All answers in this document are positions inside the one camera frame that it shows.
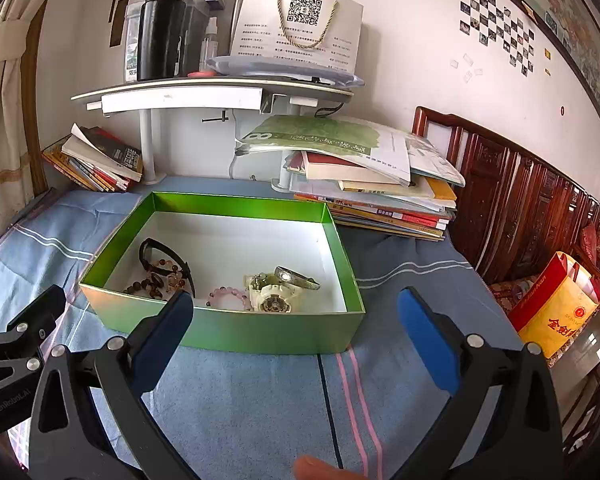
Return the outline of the person right hand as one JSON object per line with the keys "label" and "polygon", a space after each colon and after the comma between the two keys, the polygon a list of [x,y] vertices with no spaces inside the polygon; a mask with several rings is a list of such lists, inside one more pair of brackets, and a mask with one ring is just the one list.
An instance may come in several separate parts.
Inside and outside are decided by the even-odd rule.
{"label": "person right hand", "polygon": [[292,472],[296,480],[366,480],[360,474],[334,467],[309,455],[297,458]]}

